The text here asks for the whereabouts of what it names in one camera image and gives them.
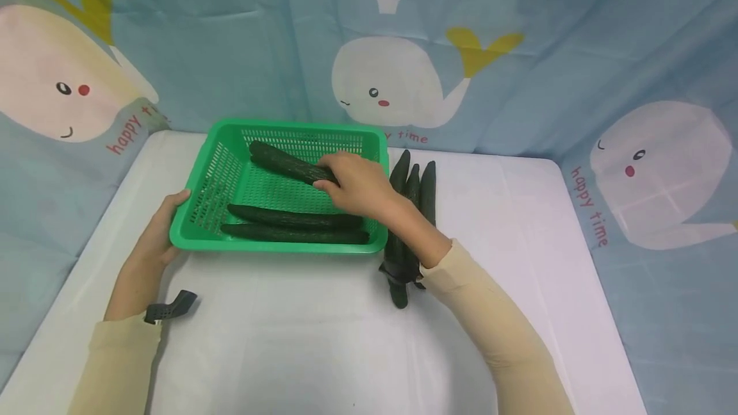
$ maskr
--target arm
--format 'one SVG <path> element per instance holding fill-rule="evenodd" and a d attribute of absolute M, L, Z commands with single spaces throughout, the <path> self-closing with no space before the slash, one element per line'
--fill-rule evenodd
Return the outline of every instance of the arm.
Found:
<path fill-rule="evenodd" d="M 455 315 L 495 380 L 500 415 L 572 415 L 554 362 L 513 300 L 465 249 L 389 186 L 381 167 L 353 154 L 321 160 L 341 186 L 320 181 L 334 204 L 378 220 L 421 261 L 423 284 Z"/>
<path fill-rule="evenodd" d="M 176 207 L 188 197 L 185 190 L 165 198 L 123 263 L 103 322 L 92 332 L 69 415 L 144 413 L 161 336 L 160 325 L 143 321 L 144 312 L 156 302 L 164 269 L 178 254 L 169 242 L 169 227 Z"/>

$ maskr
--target light blue backdrop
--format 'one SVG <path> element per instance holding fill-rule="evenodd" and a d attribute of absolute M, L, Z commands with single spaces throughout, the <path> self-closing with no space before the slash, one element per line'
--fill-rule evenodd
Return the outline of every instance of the light blue backdrop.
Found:
<path fill-rule="evenodd" d="M 341 46 L 357 38 L 413 42 L 432 71 L 411 65 L 403 74 L 437 74 L 448 95 L 466 67 L 447 37 L 450 28 L 468 28 L 482 47 L 521 33 L 520 45 L 471 77 L 447 123 L 385 126 L 390 145 L 553 158 L 572 190 L 577 184 L 570 172 L 582 167 L 606 215 L 611 244 L 597 247 L 587 228 L 589 208 L 578 207 L 578 213 L 650 415 L 727 414 L 738 406 L 738 268 L 732 255 L 738 236 L 675 250 L 632 245 L 589 167 L 600 135 L 652 101 L 704 106 L 737 138 L 738 0 L 401 0 L 395 14 L 379 13 L 377 0 L 112 1 L 115 46 L 155 87 L 170 127 L 197 132 L 226 116 L 355 122 L 336 100 L 331 71 Z M 0 6 L 13 3 L 65 17 L 110 53 L 58 2 L 0 0 Z M 379 67 L 397 62 L 370 55 L 366 61 Z M 2 71 L 13 67 L 0 61 Z M 366 71 L 359 70 L 359 80 L 370 75 Z M 394 99 L 389 102 L 394 108 Z M 0 289 L 6 294 L 0 382 L 143 140 L 161 128 L 142 131 L 122 156 L 106 151 L 142 103 L 126 106 L 111 129 L 83 143 L 42 137 L 0 115 Z M 738 165 L 731 158 L 715 195 L 690 221 L 738 220 L 736 184 Z"/>

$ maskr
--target whale cartoon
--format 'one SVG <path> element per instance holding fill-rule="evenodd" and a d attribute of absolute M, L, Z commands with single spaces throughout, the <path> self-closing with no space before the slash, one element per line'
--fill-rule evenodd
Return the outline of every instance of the whale cartoon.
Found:
<path fill-rule="evenodd" d="M 110 0 L 81 0 L 83 9 L 54 1 L 73 8 L 73 16 L 112 43 Z M 158 99 L 130 61 L 110 49 L 115 59 L 76 25 L 44 9 L 0 8 L 0 112 L 60 142 L 97 138 L 133 101 Z"/>
<path fill-rule="evenodd" d="M 399 1 L 377 0 L 379 13 L 394 14 Z M 472 77 L 523 41 L 511 33 L 482 48 L 467 28 L 446 36 L 463 64 L 463 78 L 448 95 L 423 48 L 407 38 L 370 36 L 347 42 L 336 55 L 331 83 L 339 106 L 362 124 L 441 127 L 456 114 Z"/>
<path fill-rule="evenodd" d="M 730 137 L 712 111 L 657 101 L 608 128 L 589 162 L 626 239 L 667 250 L 737 232 L 737 222 L 685 223 L 712 197 L 732 151 Z"/>

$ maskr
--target green plastic basket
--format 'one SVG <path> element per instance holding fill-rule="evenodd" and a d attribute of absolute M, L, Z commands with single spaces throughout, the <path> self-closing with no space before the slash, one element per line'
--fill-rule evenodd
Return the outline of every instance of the green plastic basket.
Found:
<path fill-rule="evenodd" d="M 316 163 L 324 154 L 353 152 L 379 162 L 389 172 L 387 138 L 382 130 L 353 125 L 297 124 L 225 119 L 215 124 L 186 182 L 192 195 L 177 210 L 172 243 L 185 250 L 232 250 L 306 254 L 373 254 L 383 249 L 387 229 L 364 220 L 367 244 L 305 244 L 238 239 L 220 232 L 223 223 L 241 222 L 229 203 L 310 213 L 339 213 L 322 191 L 251 163 L 249 144 L 261 140 L 295 157 Z"/>

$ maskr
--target wrist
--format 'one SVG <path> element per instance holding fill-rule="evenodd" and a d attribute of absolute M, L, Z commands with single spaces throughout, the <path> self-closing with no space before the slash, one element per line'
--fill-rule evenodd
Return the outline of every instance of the wrist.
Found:
<path fill-rule="evenodd" d="M 418 212 L 413 203 L 406 197 L 399 195 L 399 193 L 395 193 L 392 197 L 388 198 L 387 202 L 381 206 L 379 211 L 380 214 L 377 217 L 377 221 L 393 232 L 399 225 L 402 225 L 414 213 Z"/>

